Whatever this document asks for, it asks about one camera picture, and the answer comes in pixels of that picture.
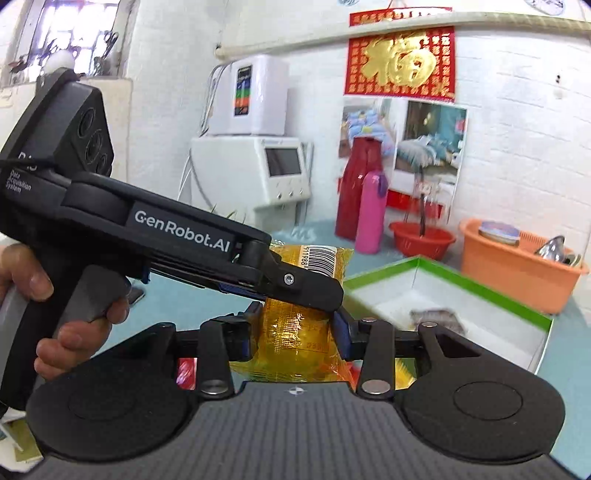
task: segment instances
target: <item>red plastic basin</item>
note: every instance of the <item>red plastic basin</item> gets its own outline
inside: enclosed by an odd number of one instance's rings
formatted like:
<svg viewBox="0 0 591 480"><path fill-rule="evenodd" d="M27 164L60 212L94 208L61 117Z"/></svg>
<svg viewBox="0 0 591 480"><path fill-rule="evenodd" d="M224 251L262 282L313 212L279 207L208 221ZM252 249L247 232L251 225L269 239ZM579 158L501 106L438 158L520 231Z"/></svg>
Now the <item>red plastic basin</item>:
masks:
<svg viewBox="0 0 591 480"><path fill-rule="evenodd" d="M394 222L389 225L394 233L394 246L406 257L423 255L433 260L441 260L447 248L456 241L455 235L442 228L427 227L425 235L420 236L418 223Z"/></svg>

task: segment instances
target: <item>window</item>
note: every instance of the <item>window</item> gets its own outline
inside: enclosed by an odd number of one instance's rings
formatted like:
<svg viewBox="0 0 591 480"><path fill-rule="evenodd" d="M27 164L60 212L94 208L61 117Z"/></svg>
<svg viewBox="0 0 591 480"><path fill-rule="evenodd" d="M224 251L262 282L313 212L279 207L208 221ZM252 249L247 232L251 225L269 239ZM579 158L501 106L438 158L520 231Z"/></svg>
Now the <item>window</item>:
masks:
<svg viewBox="0 0 591 480"><path fill-rule="evenodd" d="M69 48L74 71L95 73L95 57L104 55L109 32L117 32L109 75L118 74L121 50L128 26L132 0L33 0L17 45L15 61L27 67L13 73L9 83L34 82L43 72L48 53Z"/></svg>

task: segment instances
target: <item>bedroom photo poster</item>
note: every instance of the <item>bedroom photo poster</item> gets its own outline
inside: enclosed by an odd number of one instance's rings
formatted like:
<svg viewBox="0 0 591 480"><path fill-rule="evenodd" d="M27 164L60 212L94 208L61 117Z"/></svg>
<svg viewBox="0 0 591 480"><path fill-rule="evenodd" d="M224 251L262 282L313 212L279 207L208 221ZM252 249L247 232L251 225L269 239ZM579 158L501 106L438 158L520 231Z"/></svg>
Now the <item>bedroom photo poster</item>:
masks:
<svg viewBox="0 0 591 480"><path fill-rule="evenodd" d="M391 191L388 206L407 208L415 175L422 167L425 182L437 190L437 203L449 213L466 145L467 110L406 98L345 96L343 101L342 170L355 137L376 138L381 142L382 167Z"/></svg>

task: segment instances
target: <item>plastic wrapper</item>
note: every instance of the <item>plastic wrapper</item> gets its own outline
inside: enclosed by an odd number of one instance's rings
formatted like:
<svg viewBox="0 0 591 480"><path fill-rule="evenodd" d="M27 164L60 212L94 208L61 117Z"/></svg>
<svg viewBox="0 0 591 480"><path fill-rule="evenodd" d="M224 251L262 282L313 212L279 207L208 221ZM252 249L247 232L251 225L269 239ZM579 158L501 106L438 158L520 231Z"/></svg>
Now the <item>plastic wrapper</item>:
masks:
<svg viewBox="0 0 591 480"><path fill-rule="evenodd" d="M395 358L394 369L395 369L395 388L396 390L403 390L410 387L416 380L410 370L408 369L407 362L410 359ZM357 360L351 362L351 374L353 375L353 387L357 385L359 381L359 374L361 373L361 366L363 361Z"/></svg>
<svg viewBox="0 0 591 480"><path fill-rule="evenodd" d="M343 281L353 251L318 245L273 245L284 262ZM325 312L268 299L262 312L258 351L232 369L253 380L353 383L330 333Z"/></svg>

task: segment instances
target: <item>gold chinese character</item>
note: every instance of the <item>gold chinese character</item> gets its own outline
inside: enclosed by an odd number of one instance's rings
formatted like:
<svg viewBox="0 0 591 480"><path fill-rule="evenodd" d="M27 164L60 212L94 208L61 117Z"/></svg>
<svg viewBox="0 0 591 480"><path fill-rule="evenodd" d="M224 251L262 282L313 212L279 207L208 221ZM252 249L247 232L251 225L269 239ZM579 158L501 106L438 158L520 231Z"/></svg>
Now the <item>gold chinese character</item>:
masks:
<svg viewBox="0 0 591 480"><path fill-rule="evenodd" d="M392 47L394 40L377 38L373 40L365 49L365 54L369 57L368 62L361 68L368 79L378 75L378 84L386 85L388 83L388 65L392 60Z"/></svg>
<svg viewBox="0 0 591 480"><path fill-rule="evenodd" d="M422 85L436 65L433 54L421 48L424 38L424 32L419 32L396 40L373 40L365 49L369 60L361 68L361 73L368 79L377 75L378 84L382 86L388 81L410 87Z"/></svg>

